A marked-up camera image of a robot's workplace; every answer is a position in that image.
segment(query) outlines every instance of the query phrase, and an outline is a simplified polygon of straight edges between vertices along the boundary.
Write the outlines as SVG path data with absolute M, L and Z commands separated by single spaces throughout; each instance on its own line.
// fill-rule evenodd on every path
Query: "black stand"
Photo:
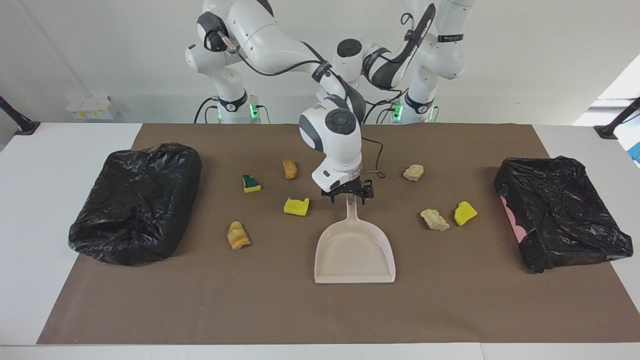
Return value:
M 38 126 L 40 126 L 39 121 L 31 121 L 29 118 L 19 113 L 16 109 L 12 108 L 8 102 L 5 101 L 4 97 L 0 96 L 0 108 L 4 110 L 4 112 L 9 115 L 13 121 L 20 127 L 19 130 L 16 130 L 14 135 L 31 135 L 33 134 Z
M 593 128 L 596 129 L 596 133 L 598 133 L 601 138 L 608 140 L 617 140 L 618 138 L 616 137 L 616 135 L 613 135 L 613 131 L 618 125 L 622 124 L 623 121 L 629 118 L 631 114 L 636 112 L 638 108 L 640 108 L 640 97 L 634 100 L 634 102 L 632 102 L 631 105 L 627 106 L 627 108 L 624 109 L 620 113 L 620 115 L 613 119 L 611 124 L 604 126 L 594 126 Z

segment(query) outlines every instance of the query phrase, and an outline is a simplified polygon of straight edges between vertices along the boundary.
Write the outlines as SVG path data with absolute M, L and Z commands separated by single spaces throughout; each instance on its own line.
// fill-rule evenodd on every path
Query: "green and yellow sponge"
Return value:
M 259 192 L 262 188 L 262 185 L 260 185 L 260 183 L 258 183 L 251 175 L 242 175 L 242 182 L 244 184 L 245 193 Z

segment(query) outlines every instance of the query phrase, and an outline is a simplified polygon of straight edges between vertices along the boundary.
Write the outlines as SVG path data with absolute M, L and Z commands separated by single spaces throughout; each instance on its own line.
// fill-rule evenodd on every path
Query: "black plastic bag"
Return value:
M 507 158 L 493 182 L 525 265 L 535 272 L 633 255 L 631 237 L 575 159 Z
M 171 256 L 198 192 L 202 161 L 179 143 L 107 157 L 69 247 L 98 261 L 137 265 Z

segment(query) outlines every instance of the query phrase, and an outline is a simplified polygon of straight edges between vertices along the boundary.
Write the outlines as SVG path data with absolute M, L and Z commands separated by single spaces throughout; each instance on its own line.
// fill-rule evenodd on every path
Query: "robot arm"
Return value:
M 438 36 L 427 34 L 426 45 L 414 57 L 409 90 L 402 98 L 405 108 L 400 124 L 419 122 L 433 104 L 438 77 L 455 79 L 465 70 L 462 40 L 465 24 L 476 0 L 441 0 L 435 17 Z
M 391 90 L 400 84 L 436 13 L 435 6 L 426 6 L 424 0 L 404 0 L 404 3 L 409 10 L 405 15 L 411 18 L 412 26 L 395 55 L 386 47 L 367 41 L 346 39 L 340 42 L 333 62 L 347 82 L 356 84 L 363 74 L 373 86 L 382 90 Z
M 407 68 L 413 70 L 411 85 L 401 99 L 404 111 L 392 124 L 420 122 L 430 109 L 438 77 L 454 79 L 465 68 L 462 51 L 464 27 L 476 0 L 441 0 L 437 12 L 430 0 L 403 0 L 411 15 L 422 14 L 417 24 L 405 35 L 405 44 L 393 58 L 379 45 L 355 39 L 343 40 L 333 58 L 336 71 L 352 86 L 358 86 L 363 74 L 377 88 L 391 90 L 404 77 Z M 439 36 L 428 33 L 433 23 Z
M 205 0 L 200 18 L 208 20 L 198 29 L 204 46 L 217 53 L 230 51 L 265 76 L 287 71 L 310 74 L 328 94 L 300 116 L 303 140 L 326 154 L 313 172 L 313 180 L 323 195 L 349 190 L 363 199 L 372 197 L 359 178 L 360 122 L 365 110 L 362 96 L 336 75 L 312 47 L 285 34 L 267 5 L 266 0 Z
M 198 18 L 198 32 L 215 27 L 212 13 L 204 13 Z M 218 116 L 229 124 L 249 124 L 259 122 L 259 112 L 255 105 L 257 99 L 251 96 L 243 86 L 240 73 L 228 68 L 240 58 L 226 51 L 212 51 L 211 43 L 205 41 L 200 45 L 193 44 L 185 50 L 185 58 L 189 66 L 209 78 L 218 91 Z

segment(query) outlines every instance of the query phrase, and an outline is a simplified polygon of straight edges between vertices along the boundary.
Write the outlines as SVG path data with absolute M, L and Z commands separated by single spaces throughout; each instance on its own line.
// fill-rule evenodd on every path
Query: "rock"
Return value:
M 431 230 L 445 231 L 449 229 L 449 224 L 444 220 L 437 210 L 427 209 L 420 213 Z
M 402 176 L 407 178 L 409 181 L 418 181 L 422 177 L 424 173 L 424 167 L 422 165 L 413 164 L 409 168 L 407 168 Z

